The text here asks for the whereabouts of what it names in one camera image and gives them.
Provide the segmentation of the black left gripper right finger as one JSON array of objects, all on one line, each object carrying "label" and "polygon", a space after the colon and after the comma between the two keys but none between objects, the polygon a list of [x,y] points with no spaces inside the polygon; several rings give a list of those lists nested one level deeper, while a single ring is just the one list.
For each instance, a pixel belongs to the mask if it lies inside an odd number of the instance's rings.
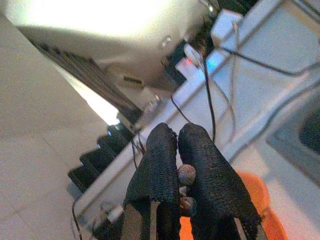
[{"label": "black left gripper right finger", "polygon": [[240,176],[200,125],[187,123],[178,135],[183,164],[195,168],[188,194],[197,212],[190,219],[195,240],[235,240],[234,219],[240,220],[245,237],[254,240],[261,218]]}]

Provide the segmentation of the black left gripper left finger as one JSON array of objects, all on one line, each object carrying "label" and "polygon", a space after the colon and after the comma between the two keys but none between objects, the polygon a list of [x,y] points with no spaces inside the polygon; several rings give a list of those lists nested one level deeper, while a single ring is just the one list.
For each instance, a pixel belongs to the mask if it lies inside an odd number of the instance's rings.
[{"label": "black left gripper left finger", "polygon": [[179,239],[176,156],[176,133],[166,123],[158,124],[126,190],[122,239]]}]

